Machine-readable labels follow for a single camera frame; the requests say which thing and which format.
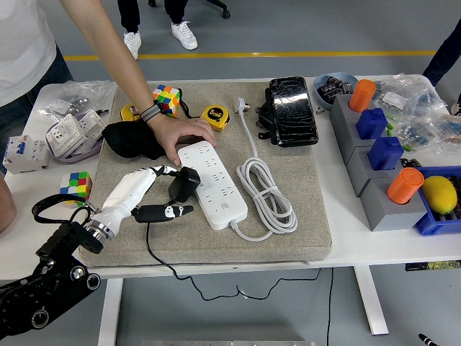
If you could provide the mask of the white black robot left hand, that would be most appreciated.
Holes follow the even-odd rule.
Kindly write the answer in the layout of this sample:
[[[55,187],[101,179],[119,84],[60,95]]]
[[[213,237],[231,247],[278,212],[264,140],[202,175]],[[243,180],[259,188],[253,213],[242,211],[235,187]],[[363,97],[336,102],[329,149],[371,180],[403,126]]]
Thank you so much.
[[[157,166],[126,174],[106,199],[101,211],[90,218],[85,228],[101,231],[113,238],[118,234],[122,220],[129,216],[134,216],[138,223],[159,223],[192,212],[194,207],[191,205],[138,205],[161,175],[178,177],[179,172],[169,166]]]

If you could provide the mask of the person's left hand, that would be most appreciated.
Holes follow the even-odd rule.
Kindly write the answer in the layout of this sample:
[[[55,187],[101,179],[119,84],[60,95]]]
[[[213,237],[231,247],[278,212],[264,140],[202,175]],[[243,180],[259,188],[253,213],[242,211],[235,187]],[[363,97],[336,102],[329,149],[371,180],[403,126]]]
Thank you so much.
[[[176,144],[183,137],[201,137],[216,146],[215,135],[209,123],[202,118],[175,119],[165,115],[156,115],[147,124],[167,157],[176,165],[181,164]]]

